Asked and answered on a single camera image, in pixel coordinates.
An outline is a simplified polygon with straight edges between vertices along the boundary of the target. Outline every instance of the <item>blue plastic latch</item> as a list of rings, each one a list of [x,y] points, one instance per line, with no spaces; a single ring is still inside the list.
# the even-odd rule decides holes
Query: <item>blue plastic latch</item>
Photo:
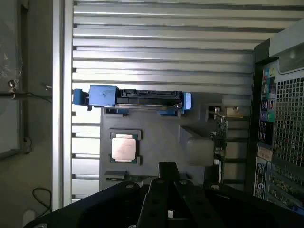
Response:
[[[184,114],[186,110],[190,110],[192,108],[192,94],[189,92],[183,92],[184,102],[182,106],[182,113]]]
[[[78,106],[87,106],[88,101],[87,97],[88,93],[83,92],[82,89],[74,89],[73,90],[73,104]]]
[[[166,116],[176,116],[177,115],[177,111],[175,110],[161,110],[158,111],[159,115],[166,115]]]
[[[299,206],[296,206],[296,205],[292,205],[292,206],[289,206],[289,208],[292,211],[304,216],[304,207],[299,207]]]
[[[116,105],[116,86],[91,85],[89,105],[94,107],[114,107]]]

